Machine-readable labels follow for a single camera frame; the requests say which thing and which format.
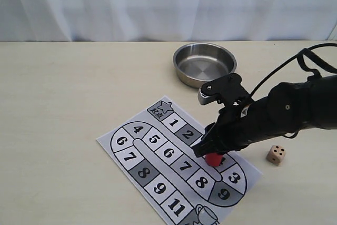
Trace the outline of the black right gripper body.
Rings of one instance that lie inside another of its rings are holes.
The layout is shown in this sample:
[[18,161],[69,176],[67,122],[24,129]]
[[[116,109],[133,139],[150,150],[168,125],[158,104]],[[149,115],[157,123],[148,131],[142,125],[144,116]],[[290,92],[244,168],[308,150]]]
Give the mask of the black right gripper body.
[[216,153],[239,151],[257,141],[257,116],[253,106],[232,106],[219,110],[213,128]]

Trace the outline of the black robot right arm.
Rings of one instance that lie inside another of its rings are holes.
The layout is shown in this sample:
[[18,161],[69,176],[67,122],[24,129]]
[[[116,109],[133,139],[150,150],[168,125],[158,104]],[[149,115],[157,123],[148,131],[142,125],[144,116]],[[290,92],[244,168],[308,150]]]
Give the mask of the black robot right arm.
[[201,105],[224,104],[216,122],[192,150],[196,157],[245,149],[252,143],[296,136],[304,129],[336,129],[336,76],[310,79],[304,83],[282,82],[268,96],[254,101],[241,85],[238,74],[207,82],[199,91]]

